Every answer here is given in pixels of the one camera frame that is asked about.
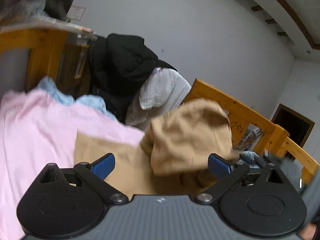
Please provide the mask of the black jacket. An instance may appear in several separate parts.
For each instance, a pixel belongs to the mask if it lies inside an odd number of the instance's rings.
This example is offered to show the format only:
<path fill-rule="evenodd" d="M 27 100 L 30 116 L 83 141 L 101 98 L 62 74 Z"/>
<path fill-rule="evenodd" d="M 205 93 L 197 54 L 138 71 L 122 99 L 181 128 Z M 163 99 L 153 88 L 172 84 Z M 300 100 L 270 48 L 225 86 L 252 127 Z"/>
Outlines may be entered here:
<path fill-rule="evenodd" d="M 90 92 L 103 98 L 106 110 L 121 123 L 136 93 L 157 67 L 175 69 L 160 60 L 144 38 L 112 33 L 89 45 Z"/>

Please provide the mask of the light blue blanket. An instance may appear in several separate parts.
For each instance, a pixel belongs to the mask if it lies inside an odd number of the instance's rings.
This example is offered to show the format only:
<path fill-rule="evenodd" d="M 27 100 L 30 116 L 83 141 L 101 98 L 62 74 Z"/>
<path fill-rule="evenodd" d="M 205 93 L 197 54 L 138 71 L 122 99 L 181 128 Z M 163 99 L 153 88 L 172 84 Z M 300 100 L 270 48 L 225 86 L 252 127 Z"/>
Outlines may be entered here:
<path fill-rule="evenodd" d="M 107 116 L 112 120 L 116 120 L 114 114 L 106 109 L 105 101 L 102 97 L 97 95 L 82 95 L 79 98 L 75 99 L 71 95 L 64 94 L 58 88 L 56 83 L 51 77 L 45 76 L 36 86 L 37 89 L 44 90 L 49 96 L 51 96 L 56 102 L 65 105 L 71 106 L 75 103 L 87 106 L 92 108 L 103 115 Z"/>

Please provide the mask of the white quilted cloth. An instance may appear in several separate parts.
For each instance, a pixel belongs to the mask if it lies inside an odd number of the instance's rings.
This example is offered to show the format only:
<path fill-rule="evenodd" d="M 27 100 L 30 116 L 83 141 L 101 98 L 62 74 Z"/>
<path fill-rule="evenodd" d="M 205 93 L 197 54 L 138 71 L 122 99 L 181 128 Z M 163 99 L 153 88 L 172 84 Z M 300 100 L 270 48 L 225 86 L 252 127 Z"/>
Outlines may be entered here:
<path fill-rule="evenodd" d="M 177 108 L 190 90 L 189 82 L 177 71 L 155 68 L 129 105 L 125 124 L 146 130 L 152 118 Z"/>

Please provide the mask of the wooden bed rail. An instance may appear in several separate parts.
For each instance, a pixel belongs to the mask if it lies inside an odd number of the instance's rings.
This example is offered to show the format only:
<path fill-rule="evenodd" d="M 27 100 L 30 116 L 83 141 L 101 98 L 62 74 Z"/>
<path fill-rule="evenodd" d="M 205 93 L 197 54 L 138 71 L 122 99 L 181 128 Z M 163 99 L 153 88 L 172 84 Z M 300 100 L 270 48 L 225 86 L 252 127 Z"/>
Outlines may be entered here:
<path fill-rule="evenodd" d="M 262 136 L 254 144 L 255 153 L 261 155 L 269 151 L 279 158 L 284 157 L 286 153 L 293 155 L 303 165 L 302 180 L 306 184 L 310 183 L 319 172 L 319 163 L 290 139 L 289 133 L 278 124 L 272 123 L 255 110 L 210 84 L 195 79 L 184 102 L 198 98 L 215 101 L 227 112 L 231 123 L 233 146 L 240 144 L 240 140 L 244 138 L 249 128 L 257 127 L 262 131 Z"/>

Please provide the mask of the paper poster on wall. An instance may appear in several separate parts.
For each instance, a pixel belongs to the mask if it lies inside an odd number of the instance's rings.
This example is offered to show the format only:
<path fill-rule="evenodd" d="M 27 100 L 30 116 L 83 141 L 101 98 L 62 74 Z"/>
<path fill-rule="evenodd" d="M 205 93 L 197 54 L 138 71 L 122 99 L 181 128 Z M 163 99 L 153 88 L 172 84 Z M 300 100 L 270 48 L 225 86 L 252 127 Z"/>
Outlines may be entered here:
<path fill-rule="evenodd" d="M 67 17 L 71 20 L 80 21 L 86 11 L 85 7 L 72 5 L 67 13 Z"/>

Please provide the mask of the tan coat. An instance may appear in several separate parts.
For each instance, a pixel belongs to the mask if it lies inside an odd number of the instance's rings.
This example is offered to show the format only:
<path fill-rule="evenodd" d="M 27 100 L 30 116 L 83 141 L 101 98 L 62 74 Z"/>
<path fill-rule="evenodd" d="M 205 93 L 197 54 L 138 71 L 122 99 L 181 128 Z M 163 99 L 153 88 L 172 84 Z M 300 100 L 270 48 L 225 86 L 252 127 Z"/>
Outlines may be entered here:
<path fill-rule="evenodd" d="M 106 182 L 129 198 L 135 194 L 195 196 L 217 182 L 208 170 L 215 153 L 237 161 L 232 149 L 229 118 L 220 105 L 196 99 L 153 118 L 140 141 L 132 146 L 77 135 L 76 163 L 92 162 L 112 153 L 116 164 Z"/>

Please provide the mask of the pink bed sheet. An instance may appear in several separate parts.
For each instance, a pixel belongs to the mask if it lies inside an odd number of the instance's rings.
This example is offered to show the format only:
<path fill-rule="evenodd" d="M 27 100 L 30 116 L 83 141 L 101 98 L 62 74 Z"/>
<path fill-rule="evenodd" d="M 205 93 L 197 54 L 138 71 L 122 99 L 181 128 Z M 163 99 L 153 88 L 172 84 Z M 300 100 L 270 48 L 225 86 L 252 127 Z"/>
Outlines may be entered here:
<path fill-rule="evenodd" d="M 21 239 L 17 204 L 47 163 L 74 166 L 78 132 L 137 145 L 143 132 L 79 103 L 65 106 L 41 89 L 1 99 L 1 239 Z"/>

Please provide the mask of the dark bag on shelf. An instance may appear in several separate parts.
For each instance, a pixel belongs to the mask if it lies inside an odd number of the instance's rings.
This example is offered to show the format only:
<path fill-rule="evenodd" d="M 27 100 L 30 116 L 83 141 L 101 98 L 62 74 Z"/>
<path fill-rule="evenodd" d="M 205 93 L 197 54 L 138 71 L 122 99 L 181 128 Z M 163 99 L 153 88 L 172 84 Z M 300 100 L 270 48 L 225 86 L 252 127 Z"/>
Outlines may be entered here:
<path fill-rule="evenodd" d="M 74 0 L 46 0 L 44 11 L 57 20 L 66 21 Z"/>

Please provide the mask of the wooden bed headboard frame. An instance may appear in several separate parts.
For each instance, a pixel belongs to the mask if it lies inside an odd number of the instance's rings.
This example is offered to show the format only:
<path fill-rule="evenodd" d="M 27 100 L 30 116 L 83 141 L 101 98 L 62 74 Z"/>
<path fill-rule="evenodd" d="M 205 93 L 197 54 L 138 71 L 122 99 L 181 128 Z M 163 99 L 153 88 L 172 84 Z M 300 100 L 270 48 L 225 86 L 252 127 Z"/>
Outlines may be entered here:
<path fill-rule="evenodd" d="M 1 93 L 33 89 L 51 77 L 74 97 L 89 91 L 88 38 L 59 29 L 29 28 L 1 32 Z"/>

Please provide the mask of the dark doorway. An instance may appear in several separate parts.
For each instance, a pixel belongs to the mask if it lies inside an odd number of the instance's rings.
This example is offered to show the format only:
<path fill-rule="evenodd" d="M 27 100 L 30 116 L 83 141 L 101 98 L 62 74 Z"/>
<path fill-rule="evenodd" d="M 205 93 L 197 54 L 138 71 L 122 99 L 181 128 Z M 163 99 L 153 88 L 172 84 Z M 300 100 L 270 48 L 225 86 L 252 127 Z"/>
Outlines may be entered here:
<path fill-rule="evenodd" d="M 315 125 L 312 120 L 281 103 L 272 117 L 272 122 L 289 132 L 291 140 L 300 147 L 304 146 Z"/>

